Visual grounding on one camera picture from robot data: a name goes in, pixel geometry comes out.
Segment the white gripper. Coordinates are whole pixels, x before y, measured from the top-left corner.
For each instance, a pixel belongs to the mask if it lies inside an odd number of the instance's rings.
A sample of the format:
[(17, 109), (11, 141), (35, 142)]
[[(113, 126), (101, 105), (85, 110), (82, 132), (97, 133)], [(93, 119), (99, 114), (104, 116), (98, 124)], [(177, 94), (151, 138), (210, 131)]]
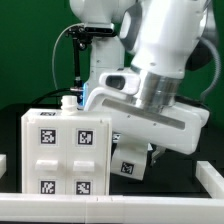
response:
[(153, 113), (137, 108), (127, 100), (127, 94), (98, 87), (89, 95), (84, 110), (107, 112), (112, 118), (114, 132), (158, 145), (152, 153), (151, 165), (165, 153), (165, 148), (183, 154), (196, 150), (201, 129), (210, 115), (208, 110), (176, 102), (160, 113)]

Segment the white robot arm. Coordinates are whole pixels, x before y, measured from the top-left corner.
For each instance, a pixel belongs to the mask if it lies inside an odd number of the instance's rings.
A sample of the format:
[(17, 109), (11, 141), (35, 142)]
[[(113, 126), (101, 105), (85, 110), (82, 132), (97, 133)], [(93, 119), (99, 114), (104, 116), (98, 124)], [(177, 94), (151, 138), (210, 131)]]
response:
[(175, 100), (188, 62), (196, 67), (201, 44), (218, 57), (211, 0), (70, 0), (92, 33), (122, 22), (119, 41), (134, 55), (131, 65), (108, 70), (87, 98), (87, 111), (108, 112), (121, 135), (111, 166), (132, 163), (133, 150), (195, 152), (209, 111)]

